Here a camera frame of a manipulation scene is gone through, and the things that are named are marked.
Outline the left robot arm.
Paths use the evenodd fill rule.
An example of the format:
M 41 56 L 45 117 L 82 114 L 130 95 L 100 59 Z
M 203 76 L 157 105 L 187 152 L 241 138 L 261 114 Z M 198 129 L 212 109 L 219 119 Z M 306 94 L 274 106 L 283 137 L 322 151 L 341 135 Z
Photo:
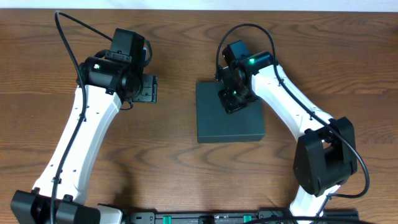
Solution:
M 78 66 L 73 109 L 55 152 L 32 190 L 18 190 L 12 198 L 19 223 L 128 223 L 120 208 L 85 202 L 104 135 L 123 103 L 157 101 L 157 77 L 143 72 L 151 58 L 148 40 L 116 29 L 110 49 Z

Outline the dark green box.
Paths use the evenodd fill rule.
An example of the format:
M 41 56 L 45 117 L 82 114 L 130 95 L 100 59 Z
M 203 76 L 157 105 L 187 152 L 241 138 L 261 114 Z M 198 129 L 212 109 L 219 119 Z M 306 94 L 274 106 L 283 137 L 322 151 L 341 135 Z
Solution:
M 218 97 L 222 88 L 220 82 L 196 83 L 197 142 L 260 141 L 266 134 L 262 103 L 227 114 Z

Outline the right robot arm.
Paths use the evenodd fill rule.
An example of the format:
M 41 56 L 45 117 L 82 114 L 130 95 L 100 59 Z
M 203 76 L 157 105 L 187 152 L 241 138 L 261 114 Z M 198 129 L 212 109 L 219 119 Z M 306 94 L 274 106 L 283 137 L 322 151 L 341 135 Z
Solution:
M 289 211 L 313 223 L 324 215 L 326 201 L 358 170 L 353 124 L 313 104 L 271 53 L 253 54 L 238 40 L 222 56 L 226 66 L 218 67 L 216 79 L 224 84 L 218 95 L 225 111 L 231 114 L 263 100 L 295 138 L 293 170 L 300 187 Z

